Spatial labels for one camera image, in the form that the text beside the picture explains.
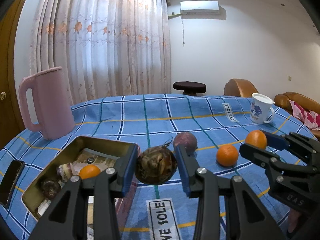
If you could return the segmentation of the dark round fruit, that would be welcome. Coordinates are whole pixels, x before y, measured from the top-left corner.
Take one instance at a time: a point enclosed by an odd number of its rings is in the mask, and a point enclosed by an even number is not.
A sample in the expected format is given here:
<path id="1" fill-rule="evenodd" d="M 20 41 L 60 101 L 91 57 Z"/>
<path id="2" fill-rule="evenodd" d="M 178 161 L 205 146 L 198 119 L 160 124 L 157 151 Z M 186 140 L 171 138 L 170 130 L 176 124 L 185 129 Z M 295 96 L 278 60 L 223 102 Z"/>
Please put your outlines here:
<path id="1" fill-rule="evenodd" d="M 46 179 L 41 186 L 43 195 L 52 200 L 61 191 L 61 185 L 57 181 Z"/>

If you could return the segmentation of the pink tin box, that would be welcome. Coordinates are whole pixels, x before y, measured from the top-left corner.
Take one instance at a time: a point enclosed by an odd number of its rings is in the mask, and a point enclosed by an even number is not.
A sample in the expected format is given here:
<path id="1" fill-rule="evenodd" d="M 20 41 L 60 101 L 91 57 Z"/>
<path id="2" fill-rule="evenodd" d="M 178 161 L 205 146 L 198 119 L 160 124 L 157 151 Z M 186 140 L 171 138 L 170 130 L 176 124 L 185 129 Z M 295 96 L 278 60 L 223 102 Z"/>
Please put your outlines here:
<path id="1" fill-rule="evenodd" d="M 115 167 L 116 160 L 125 156 L 135 143 L 79 136 L 66 146 L 31 182 L 22 195 L 22 202 L 38 221 L 50 201 L 73 175 L 87 165 L 104 171 Z"/>

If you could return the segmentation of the blue plaid tablecloth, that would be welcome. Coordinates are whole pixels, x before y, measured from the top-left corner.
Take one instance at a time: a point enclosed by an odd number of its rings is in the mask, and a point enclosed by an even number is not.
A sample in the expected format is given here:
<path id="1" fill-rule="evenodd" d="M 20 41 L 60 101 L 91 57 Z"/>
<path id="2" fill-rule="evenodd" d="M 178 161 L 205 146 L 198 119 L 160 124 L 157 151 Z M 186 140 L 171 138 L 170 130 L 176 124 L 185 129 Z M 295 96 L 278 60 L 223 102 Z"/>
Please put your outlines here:
<path id="1" fill-rule="evenodd" d="M 311 132 L 298 119 L 280 107 L 269 124 L 250 119 L 251 99 L 231 96 L 183 96 L 155 94 L 115 96 L 74 105 L 75 127 L 57 140 L 45 140 L 39 132 L 24 130 L 1 150 L 1 173 L 9 164 L 25 162 L 8 208 L 1 215 L 19 239 L 27 239 L 36 225 L 35 217 L 22 202 L 22 194 L 47 166 L 76 137 L 84 135 L 138 144 L 141 150 L 161 145 L 179 132 L 191 132 L 197 139 L 196 159 L 214 174 L 225 178 L 239 175 L 257 194 L 282 230 L 287 229 L 289 208 L 268 195 L 264 170 L 239 158 L 231 168 L 217 164 L 217 149 L 231 144 L 240 147 L 247 134 L 262 129 L 277 135 L 296 132 L 310 137 Z"/>

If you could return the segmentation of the floral white curtain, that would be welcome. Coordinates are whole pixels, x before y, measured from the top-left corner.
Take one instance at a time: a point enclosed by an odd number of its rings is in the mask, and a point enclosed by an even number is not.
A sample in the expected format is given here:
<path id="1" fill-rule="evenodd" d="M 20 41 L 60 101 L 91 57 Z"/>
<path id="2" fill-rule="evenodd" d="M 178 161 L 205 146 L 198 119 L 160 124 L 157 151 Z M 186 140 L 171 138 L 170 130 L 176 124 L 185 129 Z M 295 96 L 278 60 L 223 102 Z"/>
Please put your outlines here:
<path id="1" fill-rule="evenodd" d="M 71 104 L 171 90 L 170 0 L 40 0 L 30 72 L 61 67 Z"/>

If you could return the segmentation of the orange inside tin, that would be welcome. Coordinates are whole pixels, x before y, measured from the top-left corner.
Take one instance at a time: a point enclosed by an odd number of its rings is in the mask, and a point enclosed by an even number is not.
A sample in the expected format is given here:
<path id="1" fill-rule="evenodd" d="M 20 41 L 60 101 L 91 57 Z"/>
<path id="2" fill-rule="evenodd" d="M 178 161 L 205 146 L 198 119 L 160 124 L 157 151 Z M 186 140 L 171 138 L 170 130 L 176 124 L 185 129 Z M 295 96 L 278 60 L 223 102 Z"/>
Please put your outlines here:
<path id="1" fill-rule="evenodd" d="M 101 170 L 99 167 L 90 164 L 90 165 L 86 165 L 80 170 L 79 176 L 81 179 L 88 179 L 88 178 L 96 177 L 97 175 L 100 174 L 100 172 Z"/>

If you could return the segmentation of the white floral mug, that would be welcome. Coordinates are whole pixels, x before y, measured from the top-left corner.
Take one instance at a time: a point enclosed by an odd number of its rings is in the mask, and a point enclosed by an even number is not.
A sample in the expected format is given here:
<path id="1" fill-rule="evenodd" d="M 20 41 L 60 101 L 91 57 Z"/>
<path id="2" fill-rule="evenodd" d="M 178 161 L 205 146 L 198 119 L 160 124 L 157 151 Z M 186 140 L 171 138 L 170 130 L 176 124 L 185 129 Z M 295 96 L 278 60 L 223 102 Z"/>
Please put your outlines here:
<path id="1" fill-rule="evenodd" d="M 275 111 L 273 105 L 275 102 L 260 93 L 252 94 L 252 104 L 250 118 L 256 124 L 269 124 L 273 121 Z"/>

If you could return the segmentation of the brass door knob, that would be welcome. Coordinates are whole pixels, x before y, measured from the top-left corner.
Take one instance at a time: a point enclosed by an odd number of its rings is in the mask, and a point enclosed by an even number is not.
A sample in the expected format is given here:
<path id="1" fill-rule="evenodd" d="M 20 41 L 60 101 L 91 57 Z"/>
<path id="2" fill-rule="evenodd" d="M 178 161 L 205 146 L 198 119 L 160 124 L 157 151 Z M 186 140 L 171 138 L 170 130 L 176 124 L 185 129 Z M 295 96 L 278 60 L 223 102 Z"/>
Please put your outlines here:
<path id="1" fill-rule="evenodd" d="M 7 97 L 5 92 L 1 92 L 0 94 L 0 100 L 3 101 Z"/>

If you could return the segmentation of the brown leather sofa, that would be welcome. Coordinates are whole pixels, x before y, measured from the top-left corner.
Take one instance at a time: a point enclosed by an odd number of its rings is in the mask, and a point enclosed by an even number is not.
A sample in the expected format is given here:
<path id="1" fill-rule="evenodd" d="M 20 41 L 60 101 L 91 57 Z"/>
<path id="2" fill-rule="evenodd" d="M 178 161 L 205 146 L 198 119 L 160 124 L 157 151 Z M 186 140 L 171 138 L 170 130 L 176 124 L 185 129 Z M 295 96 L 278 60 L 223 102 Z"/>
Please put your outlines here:
<path id="1" fill-rule="evenodd" d="M 239 97 L 251 97 L 253 93 L 257 93 L 258 90 L 248 80 L 245 79 L 230 79 L 224 87 L 223 94 L 228 96 L 239 96 Z M 284 109 L 288 113 L 292 114 L 292 107 L 290 100 L 296 102 L 303 109 L 313 111 L 319 114 L 319 102 L 299 94 L 296 92 L 286 92 L 283 94 L 277 94 L 274 97 L 276 106 Z"/>

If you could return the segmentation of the large orange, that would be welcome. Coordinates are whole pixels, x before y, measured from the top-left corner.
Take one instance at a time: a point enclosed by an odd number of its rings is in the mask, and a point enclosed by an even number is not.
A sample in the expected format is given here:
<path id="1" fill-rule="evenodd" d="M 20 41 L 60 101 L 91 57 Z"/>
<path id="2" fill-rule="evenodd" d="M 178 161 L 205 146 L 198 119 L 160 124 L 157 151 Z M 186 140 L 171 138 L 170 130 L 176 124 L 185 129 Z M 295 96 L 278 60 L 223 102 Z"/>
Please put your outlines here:
<path id="1" fill-rule="evenodd" d="M 265 150 L 267 147 L 267 137 L 261 130 L 251 131 L 248 133 L 245 143 Z"/>

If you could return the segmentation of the dark round stool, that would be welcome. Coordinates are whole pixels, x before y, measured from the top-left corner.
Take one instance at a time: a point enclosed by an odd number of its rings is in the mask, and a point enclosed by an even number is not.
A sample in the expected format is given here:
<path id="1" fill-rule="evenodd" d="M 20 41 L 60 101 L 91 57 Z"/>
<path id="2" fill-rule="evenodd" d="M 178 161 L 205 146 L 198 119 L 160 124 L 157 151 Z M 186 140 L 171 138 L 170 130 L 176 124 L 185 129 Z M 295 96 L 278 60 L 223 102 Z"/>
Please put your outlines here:
<path id="1" fill-rule="evenodd" d="M 183 91 L 184 95 L 197 96 L 197 94 L 205 93 L 207 86 L 199 82 L 178 81 L 173 84 L 173 89 Z"/>

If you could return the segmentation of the dark halved passion fruit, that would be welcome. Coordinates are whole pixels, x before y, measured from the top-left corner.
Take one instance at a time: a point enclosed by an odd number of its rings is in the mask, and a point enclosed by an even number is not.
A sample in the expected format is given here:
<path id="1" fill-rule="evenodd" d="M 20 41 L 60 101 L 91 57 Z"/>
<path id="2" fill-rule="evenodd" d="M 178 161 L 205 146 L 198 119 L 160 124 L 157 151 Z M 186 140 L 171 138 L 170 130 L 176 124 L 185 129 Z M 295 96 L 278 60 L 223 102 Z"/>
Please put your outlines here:
<path id="1" fill-rule="evenodd" d="M 177 160 L 169 149 L 172 140 L 150 147 L 140 153 L 136 160 L 135 176 L 143 184 L 162 185 L 177 170 Z"/>

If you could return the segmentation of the small orange on cloth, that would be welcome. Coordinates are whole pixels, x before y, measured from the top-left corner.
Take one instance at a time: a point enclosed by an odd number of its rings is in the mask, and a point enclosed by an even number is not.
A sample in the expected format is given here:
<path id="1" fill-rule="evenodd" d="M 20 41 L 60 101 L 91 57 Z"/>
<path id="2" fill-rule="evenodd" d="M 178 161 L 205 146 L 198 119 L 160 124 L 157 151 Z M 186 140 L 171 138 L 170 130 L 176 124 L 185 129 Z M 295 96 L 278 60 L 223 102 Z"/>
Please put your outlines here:
<path id="1" fill-rule="evenodd" d="M 216 161 L 224 167 L 230 167 L 238 161 L 239 153 L 233 145 L 223 145 L 217 150 Z"/>

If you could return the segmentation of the pink floral cushion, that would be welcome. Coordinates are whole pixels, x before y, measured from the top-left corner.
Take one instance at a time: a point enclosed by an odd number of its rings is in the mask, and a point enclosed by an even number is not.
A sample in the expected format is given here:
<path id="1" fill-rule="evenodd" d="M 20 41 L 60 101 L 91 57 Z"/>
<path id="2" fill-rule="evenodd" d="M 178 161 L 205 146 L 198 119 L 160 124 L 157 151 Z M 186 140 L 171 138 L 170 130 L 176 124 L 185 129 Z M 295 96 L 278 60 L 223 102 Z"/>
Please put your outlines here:
<path id="1" fill-rule="evenodd" d="M 314 111 L 307 111 L 295 101 L 290 100 L 292 115 L 302 121 L 311 130 L 318 130 L 320 126 L 320 116 Z"/>

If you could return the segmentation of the black smartphone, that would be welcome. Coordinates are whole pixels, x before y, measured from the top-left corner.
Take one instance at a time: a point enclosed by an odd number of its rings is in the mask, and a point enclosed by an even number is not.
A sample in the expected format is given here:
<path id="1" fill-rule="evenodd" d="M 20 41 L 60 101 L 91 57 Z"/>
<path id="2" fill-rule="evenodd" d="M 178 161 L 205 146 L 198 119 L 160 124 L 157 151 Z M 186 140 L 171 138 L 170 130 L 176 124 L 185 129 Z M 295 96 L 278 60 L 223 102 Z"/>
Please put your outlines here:
<path id="1" fill-rule="evenodd" d="M 0 185 L 0 202 L 8 209 L 16 183 L 25 167 L 25 162 L 13 160 L 3 176 Z"/>

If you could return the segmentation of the pink jug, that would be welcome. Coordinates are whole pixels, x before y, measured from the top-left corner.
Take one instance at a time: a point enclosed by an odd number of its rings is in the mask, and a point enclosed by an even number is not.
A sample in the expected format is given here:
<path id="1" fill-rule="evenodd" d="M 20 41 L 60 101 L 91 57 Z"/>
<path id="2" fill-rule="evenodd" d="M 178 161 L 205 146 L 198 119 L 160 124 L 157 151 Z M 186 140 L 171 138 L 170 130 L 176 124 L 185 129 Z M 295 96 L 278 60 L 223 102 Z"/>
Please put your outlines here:
<path id="1" fill-rule="evenodd" d="M 31 89 L 38 123 L 30 117 L 27 90 Z M 43 70 L 25 77 L 18 88 L 21 116 L 32 132 L 41 132 L 44 139 L 54 140 L 71 132 L 75 126 L 66 93 L 62 67 Z"/>

